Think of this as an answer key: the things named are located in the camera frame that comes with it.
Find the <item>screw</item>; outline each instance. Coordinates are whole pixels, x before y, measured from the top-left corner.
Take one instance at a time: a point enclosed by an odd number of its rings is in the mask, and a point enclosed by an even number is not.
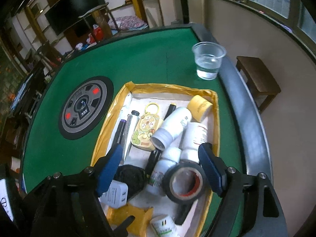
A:
[[[91,174],[93,172],[93,167],[92,166],[88,166],[84,169],[84,171],[87,173],[87,174]]]
[[[236,168],[230,166],[230,167],[227,169],[227,171],[228,171],[229,173],[234,174],[234,173],[236,173]]]
[[[265,173],[259,173],[258,175],[262,179],[266,179],[267,178],[267,175]]]
[[[57,179],[60,176],[61,176],[61,172],[56,172],[53,174],[53,178],[55,178],[55,179]]]

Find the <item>tape roll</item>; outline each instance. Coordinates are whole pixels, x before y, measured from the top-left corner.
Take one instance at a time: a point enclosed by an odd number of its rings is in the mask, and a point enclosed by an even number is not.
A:
[[[182,162],[170,168],[162,180],[162,188],[173,202],[191,204],[206,188],[204,170],[196,163]]]

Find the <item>water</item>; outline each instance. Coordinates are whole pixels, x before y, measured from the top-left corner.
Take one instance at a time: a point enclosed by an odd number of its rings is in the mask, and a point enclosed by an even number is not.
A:
[[[214,55],[201,54],[195,59],[197,65],[197,75],[205,80],[213,80],[216,78],[222,59],[214,59]]]

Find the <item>window sill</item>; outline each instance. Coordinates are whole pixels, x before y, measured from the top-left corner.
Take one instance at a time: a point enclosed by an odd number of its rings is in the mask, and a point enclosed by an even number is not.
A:
[[[267,14],[256,10],[246,4],[244,4],[241,1],[235,1],[235,0],[224,0],[233,4],[236,4],[238,6],[241,6],[255,14],[257,14],[258,16],[262,17],[263,19],[269,21],[271,24],[273,24],[274,26],[276,26],[277,28],[279,28],[280,30],[282,30],[284,33],[286,33],[292,40],[294,40],[306,53],[307,55],[312,59],[312,61],[316,64],[316,54],[313,53],[313,51],[304,43],[302,42],[301,39],[299,39],[290,28],[288,28],[287,26],[281,24],[280,22],[278,22],[276,19],[268,16]]]

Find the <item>white charger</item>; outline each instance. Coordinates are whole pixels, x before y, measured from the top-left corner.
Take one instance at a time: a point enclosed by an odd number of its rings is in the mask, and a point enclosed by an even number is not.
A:
[[[102,194],[100,202],[118,209],[126,204],[128,186],[126,183],[112,180],[109,190]]]

